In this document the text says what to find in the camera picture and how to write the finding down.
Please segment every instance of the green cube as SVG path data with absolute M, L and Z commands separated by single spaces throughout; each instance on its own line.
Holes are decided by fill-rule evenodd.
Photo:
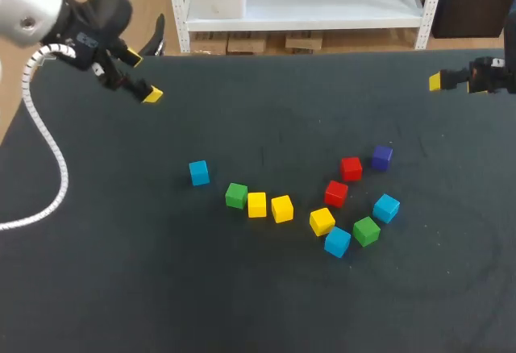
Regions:
M 248 187 L 245 185 L 230 183 L 226 192 L 226 205 L 242 210 L 248 200 Z
M 353 236 L 362 247 L 365 247 L 378 240 L 380 227 L 368 216 L 355 223 Z

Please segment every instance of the red cube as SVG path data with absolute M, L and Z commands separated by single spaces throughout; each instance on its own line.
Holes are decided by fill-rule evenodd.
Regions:
M 344 181 L 359 181 L 362 179 L 362 165 L 358 157 L 343 158 L 340 161 L 340 173 Z
M 340 184 L 336 181 L 330 181 L 324 194 L 324 202 L 329 206 L 340 208 L 343 206 L 347 197 L 347 185 Z

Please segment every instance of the black cabinet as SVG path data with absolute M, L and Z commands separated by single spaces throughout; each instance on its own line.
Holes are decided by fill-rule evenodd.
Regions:
M 513 0 L 439 0 L 435 38 L 498 37 Z

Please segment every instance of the white cable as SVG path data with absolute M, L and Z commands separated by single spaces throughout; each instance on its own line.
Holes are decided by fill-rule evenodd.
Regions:
M 63 202 L 65 199 L 66 191 L 68 189 L 68 168 L 66 167 L 65 158 L 63 157 L 63 154 L 61 153 L 61 150 L 57 146 L 56 141 L 54 138 L 50 135 L 50 132 L 48 131 L 47 127 L 43 123 L 43 120 L 41 120 L 40 115 L 38 114 L 38 111 L 35 109 L 34 103 L 32 102 L 31 97 L 31 76 L 34 70 L 41 65 L 44 58 L 55 53 L 61 53 L 65 56 L 71 57 L 75 59 L 75 51 L 66 45 L 63 44 L 49 44 L 42 48 L 40 48 L 37 52 L 32 55 L 32 57 L 27 61 L 27 64 L 25 65 L 25 68 L 23 69 L 23 76 L 22 76 L 22 95 L 23 95 L 23 102 L 25 103 L 25 107 L 27 108 L 27 111 L 29 112 L 29 115 L 31 116 L 32 120 L 35 123 L 35 126 L 40 131 L 41 135 L 47 141 L 48 146 L 50 147 L 50 150 L 52 150 L 52 153 L 56 157 L 57 165 L 59 166 L 59 172 L 60 172 L 60 187 L 59 191 L 57 192 L 56 198 L 54 198 L 54 201 L 39 212 L 38 214 L 33 214 L 32 216 L 29 216 L 28 218 L 21 218 L 19 220 L 14 220 L 12 222 L 2 222 L 0 223 L 0 230 L 10 230 L 13 228 L 18 228 L 21 226 L 28 226 L 29 224 L 32 224 L 34 222 L 38 222 L 42 218 L 46 218 L 49 214 L 51 214 L 54 210 L 57 209 L 57 207 Z

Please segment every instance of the blue cube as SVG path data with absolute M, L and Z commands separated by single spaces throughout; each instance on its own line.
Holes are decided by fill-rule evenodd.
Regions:
M 208 166 L 206 165 L 206 161 L 192 162 L 189 166 L 193 186 L 210 183 L 210 175 L 208 174 Z
M 351 238 L 352 236 L 345 230 L 334 226 L 324 241 L 324 250 L 330 252 L 333 256 L 342 258 L 349 247 Z
M 380 200 L 374 205 L 372 210 L 372 216 L 377 218 L 378 220 L 384 222 L 385 224 L 389 224 L 390 221 L 396 216 L 397 212 L 400 209 L 400 202 L 395 198 L 390 197 L 387 194 L 384 194 L 380 197 Z
M 372 155 L 372 168 L 385 171 L 389 168 L 390 159 L 393 156 L 393 149 L 385 146 L 377 146 Z

